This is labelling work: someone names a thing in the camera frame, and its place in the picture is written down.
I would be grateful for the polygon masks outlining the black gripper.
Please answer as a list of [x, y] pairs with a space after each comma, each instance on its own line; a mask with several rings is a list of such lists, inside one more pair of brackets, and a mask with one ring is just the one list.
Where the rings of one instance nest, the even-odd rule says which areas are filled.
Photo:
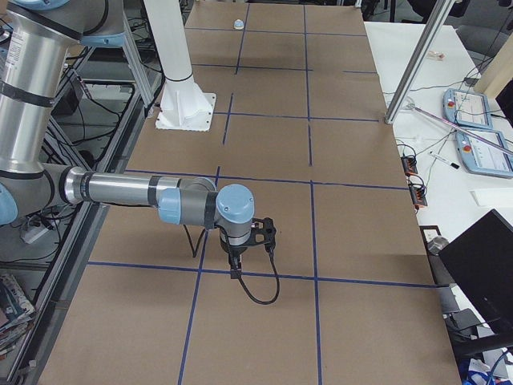
[[230, 277], [240, 278], [240, 268], [242, 267], [241, 256], [245, 251], [244, 247], [233, 246], [227, 244], [228, 263], [231, 267]]

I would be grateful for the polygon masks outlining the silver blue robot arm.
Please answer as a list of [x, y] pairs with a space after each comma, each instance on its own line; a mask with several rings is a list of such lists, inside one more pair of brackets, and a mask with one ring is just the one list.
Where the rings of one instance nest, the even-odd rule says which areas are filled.
[[1, 77], [1, 222], [61, 202], [142, 205], [175, 225], [220, 230], [232, 278], [253, 243], [254, 201], [240, 184], [216, 188], [207, 179], [136, 177], [43, 164], [43, 137], [70, 47], [120, 47], [120, 1], [11, 1], [13, 27]]

